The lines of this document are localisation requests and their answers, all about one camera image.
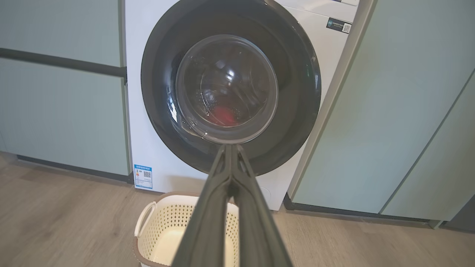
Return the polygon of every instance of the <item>energy label sticker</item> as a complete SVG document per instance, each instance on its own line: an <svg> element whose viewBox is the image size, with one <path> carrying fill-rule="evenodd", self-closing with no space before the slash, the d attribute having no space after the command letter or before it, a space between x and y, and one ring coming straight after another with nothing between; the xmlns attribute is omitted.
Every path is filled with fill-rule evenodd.
<svg viewBox="0 0 475 267"><path fill-rule="evenodd" d="M343 20L329 18L327 22L327 28L334 29L344 33L350 33L352 28L351 23L344 22Z"/></svg>
<svg viewBox="0 0 475 267"><path fill-rule="evenodd" d="M135 186L152 189L152 168L134 165Z"/></svg>

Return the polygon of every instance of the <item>white washing machine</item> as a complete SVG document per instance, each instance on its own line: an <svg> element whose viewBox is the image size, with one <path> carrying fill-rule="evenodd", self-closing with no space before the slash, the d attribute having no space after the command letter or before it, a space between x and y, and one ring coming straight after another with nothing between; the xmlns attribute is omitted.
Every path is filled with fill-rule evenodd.
<svg viewBox="0 0 475 267"><path fill-rule="evenodd" d="M241 143L278 210L359 0L125 0L136 188L200 192Z"/></svg>

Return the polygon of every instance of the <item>mint green cabinet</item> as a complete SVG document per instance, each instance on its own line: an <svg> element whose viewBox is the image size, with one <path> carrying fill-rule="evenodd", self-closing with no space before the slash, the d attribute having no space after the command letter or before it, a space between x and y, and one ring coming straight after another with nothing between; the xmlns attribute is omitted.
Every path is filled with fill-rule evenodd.
<svg viewBox="0 0 475 267"><path fill-rule="evenodd" d="M475 67L472 0L379 0L295 203L379 213Z"/></svg>

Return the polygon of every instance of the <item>cabinet door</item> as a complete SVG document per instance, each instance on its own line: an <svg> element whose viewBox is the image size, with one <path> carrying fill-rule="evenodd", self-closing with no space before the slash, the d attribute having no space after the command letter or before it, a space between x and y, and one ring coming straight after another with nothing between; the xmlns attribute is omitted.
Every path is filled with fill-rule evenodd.
<svg viewBox="0 0 475 267"><path fill-rule="evenodd" d="M120 0L2 0L0 48L121 66Z"/></svg>
<svg viewBox="0 0 475 267"><path fill-rule="evenodd" d="M0 59L8 152L128 175L123 80Z"/></svg>
<svg viewBox="0 0 475 267"><path fill-rule="evenodd" d="M475 77L382 214L451 220L475 194Z"/></svg>
<svg viewBox="0 0 475 267"><path fill-rule="evenodd" d="M475 67L473 10L378 1L293 202L380 212Z"/></svg>

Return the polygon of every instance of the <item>wooden floor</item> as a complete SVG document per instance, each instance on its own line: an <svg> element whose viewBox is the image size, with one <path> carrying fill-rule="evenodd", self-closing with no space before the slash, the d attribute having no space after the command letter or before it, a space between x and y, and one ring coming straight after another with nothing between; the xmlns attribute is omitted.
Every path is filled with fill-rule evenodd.
<svg viewBox="0 0 475 267"><path fill-rule="evenodd" d="M0 153L0 267L137 267L133 228L157 195ZM471 234L283 208L274 218L296 267L475 266Z"/></svg>

